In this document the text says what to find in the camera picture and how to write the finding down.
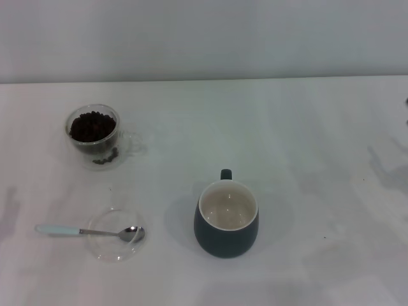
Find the dark teal ceramic mug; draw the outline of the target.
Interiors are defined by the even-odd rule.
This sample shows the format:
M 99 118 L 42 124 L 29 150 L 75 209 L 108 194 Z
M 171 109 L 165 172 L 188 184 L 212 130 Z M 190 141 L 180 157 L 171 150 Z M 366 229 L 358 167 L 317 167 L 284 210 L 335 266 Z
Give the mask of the dark teal ceramic mug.
M 253 193 L 233 180 L 230 169 L 207 186 L 198 198 L 194 234 L 201 248 L 218 258 L 235 258 L 256 241 L 259 205 Z

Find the blue-handled metal spoon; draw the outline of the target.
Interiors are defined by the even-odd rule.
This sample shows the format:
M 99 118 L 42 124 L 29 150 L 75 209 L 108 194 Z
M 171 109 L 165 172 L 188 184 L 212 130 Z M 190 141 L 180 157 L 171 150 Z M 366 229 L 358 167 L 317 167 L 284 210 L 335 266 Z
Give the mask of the blue-handled metal spoon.
M 80 229 L 69 226 L 56 226 L 38 224 L 34 227 L 35 231 L 41 234 L 53 236 L 82 236 L 94 235 L 104 237 L 117 237 L 127 243 L 137 243 L 145 238 L 145 230 L 142 227 L 131 226 L 118 233 L 109 231 L 98 231 L 94 229 Z

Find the double-walled glass cup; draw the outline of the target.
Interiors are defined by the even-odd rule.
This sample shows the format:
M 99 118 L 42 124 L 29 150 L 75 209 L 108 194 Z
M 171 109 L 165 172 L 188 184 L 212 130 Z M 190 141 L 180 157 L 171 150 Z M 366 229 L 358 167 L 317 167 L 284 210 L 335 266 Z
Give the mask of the double-walled glass cup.
M 91 111 L 101 112 L 103 114 L 108 114 L 109 116 L 113 117 L 117 120 L 119 125 L 119 138 L 117 142 L 117 147 L 119 149 L 119 156 L 113 160 L 112 163 L 108 163 L 105 165 L 96 165 L 90 162 L 88 157 L 84 157 L 82 153 L 80 153 L 76 148 L 73 146 L 73 142 L 70 140 L 68 136 L 68 129 L 73 122 L 73 119 L 78 117 L 82 113 L 87 113 Z M 128 131 L 123 126 L 119 114 L 110 106 L 102 105 L 102 104 L 92 104 L 82 106 L 68 116 L 64 124 L 64 132 L 66 135 L 66 139 L 69 143 L 71 148 L 72 154 L 75 159 L 84 167 L 92 171 L 105 171 L 115 168 L 116 166 L 120 165 L 125 161 L 127 157 L 131 154 L 139 153 L 144 150 L 144 144 L 142 142 L 141 136 L 138 133 Z

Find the coffee bean pile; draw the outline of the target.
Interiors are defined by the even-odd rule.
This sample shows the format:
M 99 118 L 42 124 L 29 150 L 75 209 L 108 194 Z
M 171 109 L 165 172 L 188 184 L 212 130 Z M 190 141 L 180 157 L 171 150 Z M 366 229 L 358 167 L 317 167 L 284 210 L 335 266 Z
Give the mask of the coffee bean pile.
M 68 136 L 84 157 L 96 165 L 112 163 L 119 156 L 119 125 L 108 114 L 91 111 L 73 119 Z

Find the clear glass saucer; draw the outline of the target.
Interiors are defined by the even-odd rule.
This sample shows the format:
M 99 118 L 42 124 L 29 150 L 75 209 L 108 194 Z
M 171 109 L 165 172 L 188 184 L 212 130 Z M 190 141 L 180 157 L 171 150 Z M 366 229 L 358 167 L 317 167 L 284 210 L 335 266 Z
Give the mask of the clear glass saucer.
M 109 207 L 95 215 L 88 223 L 89 230 L 118 233 L 134 228 L 136 237 L 124 241 L 119 237 L 88 235 L 87 247 L 91 254 L 102 261 L 120 262 L 134 256 L 147 238 L 143 217 L 135 210 Z

